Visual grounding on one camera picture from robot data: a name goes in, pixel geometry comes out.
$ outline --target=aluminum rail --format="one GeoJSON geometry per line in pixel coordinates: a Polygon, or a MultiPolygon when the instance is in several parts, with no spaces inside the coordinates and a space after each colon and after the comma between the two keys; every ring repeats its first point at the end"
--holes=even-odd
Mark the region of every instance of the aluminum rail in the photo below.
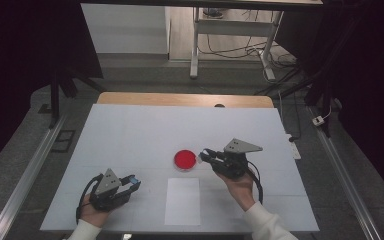
{"type": "MultiPolygon", "coordinates": [[[[317,117],[310,107],[307,107],[307,110],[309,111],[311,118],[317,117]]],[[[326,137],[321,128],[317,128],[317,134],[327,155],[329,156],[329,159],[333,165],[333,169],[335,170],[339,182],[341,183],[342,188],[347,195],[348,201],[357,214],[357,219],[360,222],[361,228],[366,235],[366,238],[368,240],[381,240],[382,238],[379,234],[379,231],[377,230],[375,222],[373,221],[373,218],[370,215],[370,212],[368,211],[363,199],[360,197],[332,140],[326,137]]]]}
{"type": "MultiPolygon", "coordinates": [[[[67,110],[71,105],[71,99],[68,100],[68,104],[65,108],[67,110]]],[[[27,197],[27,194],[30,191],[34,181],[36,180],[37,175],[39,174],[40,169],[42,168],[43,163],[45,162],[46,157],[48,156],[49,151],[51,150],[52,144],[54,143],[56,137],[58,136],[61,127],[68,117],[68,111],[64,111],[61,114],[61,117],[56,122],[53,129],[49,129],[42,141],[40,142],[39,147],[36,149],[32,159],[24,170],[21,179],[18,181],[17,186],[11,194],[8,202],[6,203],[4,209],[0,214],[0,240],[4,239],[8,234],[15,217],[17,216],[18,211],[24,203],[24,200],[27,197]]]]}

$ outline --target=wall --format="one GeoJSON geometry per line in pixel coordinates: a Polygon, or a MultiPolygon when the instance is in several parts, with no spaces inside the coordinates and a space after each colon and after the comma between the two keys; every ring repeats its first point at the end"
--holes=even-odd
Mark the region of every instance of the wall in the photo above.
{"type": "Polygon", "coordinates": [[[97,53],[169,51],[166,7],[82,4],[82,9],[97,53]]]}

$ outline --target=white sleeve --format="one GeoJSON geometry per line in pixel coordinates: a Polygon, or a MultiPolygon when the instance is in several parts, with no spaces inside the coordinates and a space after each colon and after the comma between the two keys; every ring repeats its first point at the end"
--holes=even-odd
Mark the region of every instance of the white sleeve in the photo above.
{"type": "Polygon", "coordinates": [[[244,219],[252,229],[253,240],[296,240],[280,222],[277,214],[269,213],[256,202],[244,213],[244,219]]]}
{"type": "Polygon", "coordinates": [[[79,224],[68,240],[95,240],[101,230],[102,228],[79,219],[79,224]]]}

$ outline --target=white table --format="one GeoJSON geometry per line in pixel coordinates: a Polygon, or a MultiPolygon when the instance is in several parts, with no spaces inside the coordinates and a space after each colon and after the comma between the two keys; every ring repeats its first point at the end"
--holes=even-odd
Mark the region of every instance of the white table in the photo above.
{"type": "Polygon", "coordinates": [[[249,233],[242,210],[209,164],[189,172],[173,166],[179,150],[222,150],[232,138],[264,148],[247,154],[261,173],[264,206],[291,231],[318,231],[277,109],[111,104],[93,106],[41,230],[71,232],[87,182],[111,168],[118,177],[135,174],[142,184],[111,214],[104,231],[249,233]],[[199,181],[199,224],[165,224],[167,186],[173,178],[199,181]]]}

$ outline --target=metal stand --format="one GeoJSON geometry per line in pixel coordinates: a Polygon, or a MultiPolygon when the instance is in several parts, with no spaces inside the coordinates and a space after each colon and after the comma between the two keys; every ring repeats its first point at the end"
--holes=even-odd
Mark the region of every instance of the metal stand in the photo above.
{"type": "Polygon", "coordinates": [[[190,78],[198,77],[198,35],[213,34],[213,35],[232,35],[232,36],[253,36],[267,37],[267,43],[264,51],[260,51],[260,59],[264,66],[264,71],[268,80],[275,80],[275,76],[268,56],[270,48],[273,44],[279,27],[280,19],[283,12],[274,12],[273,22],[242,22],[242,21],[221,21],[221,20],[206,20],[199,19],[199,8],[195,8],[194,13],[194,39],[191,57],[190,78]]]}

